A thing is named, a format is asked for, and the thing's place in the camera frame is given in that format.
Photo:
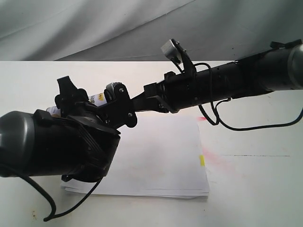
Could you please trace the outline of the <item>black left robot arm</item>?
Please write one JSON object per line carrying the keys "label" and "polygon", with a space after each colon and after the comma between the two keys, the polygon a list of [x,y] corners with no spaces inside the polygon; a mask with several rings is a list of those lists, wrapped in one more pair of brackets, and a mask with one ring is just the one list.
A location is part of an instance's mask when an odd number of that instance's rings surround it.
{"label": "black left robot arm", "polygon": [[83,89],[62,89],[55,102],[59,117],[37,109],[0,118],[0,175],[59,175],[97,182],[105,177],[120,142],[119,128],[137,124],[124,86],[106,91],[108,102],[92,104]]}

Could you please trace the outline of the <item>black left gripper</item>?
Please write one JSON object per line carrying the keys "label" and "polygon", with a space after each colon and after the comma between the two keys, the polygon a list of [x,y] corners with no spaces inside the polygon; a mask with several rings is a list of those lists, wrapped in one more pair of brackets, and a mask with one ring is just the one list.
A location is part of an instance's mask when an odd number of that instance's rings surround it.
{"label": "black left gripper", "polygon": [[87,92],[78,88],[69,94],[58,94],[55,104],[61,110],[61,116],[87,116],[99,118],[105,126],[118,129],[123,125],[133,128],[137,125],[137,116],[134,105],[125,87],[116,87],[110,96],[115,95],[111,101],[101,106],[89,102]]}

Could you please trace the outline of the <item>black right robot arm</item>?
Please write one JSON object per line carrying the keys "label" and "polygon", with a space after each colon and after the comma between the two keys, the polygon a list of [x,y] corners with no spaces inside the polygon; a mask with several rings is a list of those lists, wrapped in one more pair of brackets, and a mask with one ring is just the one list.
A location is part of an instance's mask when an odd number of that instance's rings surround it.
{"label": "black right robot arm", "polygon": [[161,82],[145,85],[143,92],[133,98],[137,112],[177,113],[226,98],[303,88],[301,40],[272,42],[266,51],[203,71],[195,68],[187,52],[173,39],[162,51],[173,63],[183,64],[184,69],[180,74],[168,72]]}

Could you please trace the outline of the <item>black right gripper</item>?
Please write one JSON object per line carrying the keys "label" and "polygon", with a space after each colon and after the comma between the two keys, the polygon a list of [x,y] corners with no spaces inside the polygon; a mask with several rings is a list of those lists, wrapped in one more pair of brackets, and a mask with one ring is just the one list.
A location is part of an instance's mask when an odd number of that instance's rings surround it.
{"label": "black right gripper", "polygon": [[178,113],[179,110],[172,106],[167,97],[167,82],[173,76],[176,76],[175,72],[168,72],[164,74],[162,81],[144,85],[143,92],[132,98],[134,110],[136,112]]}

